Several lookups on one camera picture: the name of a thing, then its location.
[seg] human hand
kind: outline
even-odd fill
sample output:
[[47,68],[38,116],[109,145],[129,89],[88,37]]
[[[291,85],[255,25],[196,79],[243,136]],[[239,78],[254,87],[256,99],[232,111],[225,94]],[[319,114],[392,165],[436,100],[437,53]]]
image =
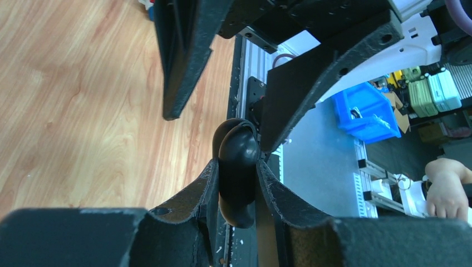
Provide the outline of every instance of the human hand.
[[467,221],[469,200],[465,195],[460,177],[451,172],[443,172],[435,176],[426,197],[429,215]]

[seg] storage bin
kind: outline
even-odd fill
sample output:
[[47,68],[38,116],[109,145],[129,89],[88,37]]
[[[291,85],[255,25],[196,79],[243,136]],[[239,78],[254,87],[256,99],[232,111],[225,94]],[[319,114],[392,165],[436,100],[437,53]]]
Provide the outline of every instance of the storage bin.
[[[368,82],[334,95],[338,127],[366,144],[401,137],[390,101]],[[352,112],[358,110],[362,117]]]
[[438,114],[426,79],[409,83],[408,92],[410,94],[410,105],[418,117],[424,118]]
[[428,78],[432,100],[439,112],[455,110],[462,107],[459,90],[454,83],[453,76],[448,70]]

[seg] purple cable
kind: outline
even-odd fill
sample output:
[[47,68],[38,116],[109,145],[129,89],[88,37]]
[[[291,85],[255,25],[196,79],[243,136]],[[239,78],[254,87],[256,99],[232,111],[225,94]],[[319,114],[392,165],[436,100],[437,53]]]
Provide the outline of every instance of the purple cable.
[[457,26],[472,36],[472,19],[465,13],[460,0],[446,0],[446,7]]
[[279,54],[277,57],[275,57],[274,61],[272,62],[272,68],[275,68],[276,67],[276,63],[279,59],[281,59],[282,57],[289,57],[291,59],[294,59],[295,56],[292,55],[292,54]]

